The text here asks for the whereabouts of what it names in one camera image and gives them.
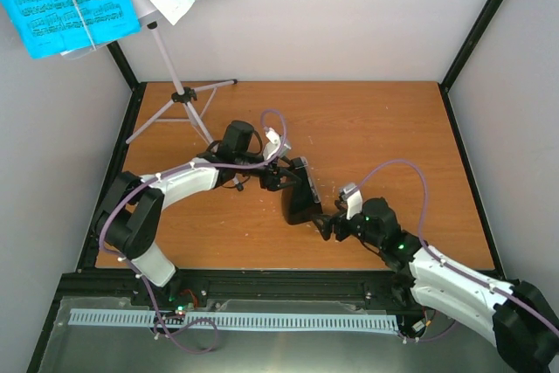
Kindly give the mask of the black metronome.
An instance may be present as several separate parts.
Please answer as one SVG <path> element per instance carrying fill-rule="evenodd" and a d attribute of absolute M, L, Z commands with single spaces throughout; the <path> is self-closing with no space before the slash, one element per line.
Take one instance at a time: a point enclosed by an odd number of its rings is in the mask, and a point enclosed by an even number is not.
<path fill-rule="evenodd" d="M 282 190 L 281 204 L 282 214 L 289 225 L 305 224 L 312 221 L 311 216 L 322 214 L 321 202 L 315 203 L 307 182 L 307 172 L 301 175 L 288 174 L 288 176 L 298 176 L 301 180 L 300 185 Z"/>

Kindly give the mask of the blue sheet music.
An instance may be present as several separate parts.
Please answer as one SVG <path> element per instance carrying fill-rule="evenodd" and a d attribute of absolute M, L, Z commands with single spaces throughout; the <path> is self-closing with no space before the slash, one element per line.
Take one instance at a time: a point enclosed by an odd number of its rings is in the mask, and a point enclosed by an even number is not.
<path fill-rule="evenodd" d="M 132 0 L 1 0 L 34 59 L 72 52 L 141 29 Z"/>

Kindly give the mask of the clear plastic metronome cover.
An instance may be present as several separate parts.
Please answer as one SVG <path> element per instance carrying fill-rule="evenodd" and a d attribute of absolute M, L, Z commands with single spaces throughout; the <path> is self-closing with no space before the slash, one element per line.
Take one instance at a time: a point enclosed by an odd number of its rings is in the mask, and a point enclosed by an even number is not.
<path fill-rule="evenodd" d="M 316 183 L 315 183 L 313 175 L 312 175 L 312 170 L 310 169 L 310 167 L 308 165 L 306 166 L 306 172 L 307 172 L 307 182 L 309 184 L 309 189 L 311 191 L 311 195 L 313 197 L 313 200 L 314 200 L 315 203 L 319 204 L 321 202 L 321 198 L 320 198 L 319 191 L 317 190 Z"/>

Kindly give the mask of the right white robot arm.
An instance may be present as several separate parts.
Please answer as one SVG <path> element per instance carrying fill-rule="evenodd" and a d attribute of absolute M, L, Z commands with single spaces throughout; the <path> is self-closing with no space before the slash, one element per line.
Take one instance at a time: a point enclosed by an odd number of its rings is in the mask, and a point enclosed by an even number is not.
<path fill-rule="evenodd" d="M 445 314 L 485 338 L 516 372 L 547 372 L 558 354 L 558 317 L 539 288 L 497 280 L 449 259 L 401 228 L 384 198 L 337 202 L 312 221 L 324 239 L 357 238 L 401 281 L 394 295 Z"/>

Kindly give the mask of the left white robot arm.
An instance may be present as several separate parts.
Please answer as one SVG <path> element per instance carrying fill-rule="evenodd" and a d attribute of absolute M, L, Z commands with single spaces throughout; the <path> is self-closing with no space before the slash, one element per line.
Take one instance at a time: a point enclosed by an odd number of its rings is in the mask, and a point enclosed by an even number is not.
<path fill-rule="evenodd" d="M 162 212 L 187 197 L 214 190 L 236 175 L 256 176 L 264 190 L 290 190 L 310 196 L 307 162 L 290 159 L 286 137 L 268 128 L 259 138 L 253 125 L 233 121 L 222 139 L 214 141 L 182 166 L 154 175 L 119 174 L 94 217 L 100 248 L 129 263 L 136 275 L 152 285 L 152 296 L 163 305 L 180 299 L 182 284 L 176 266 L 155 242 Z M 249 149 L 259 138 L 259 151 Z"/>

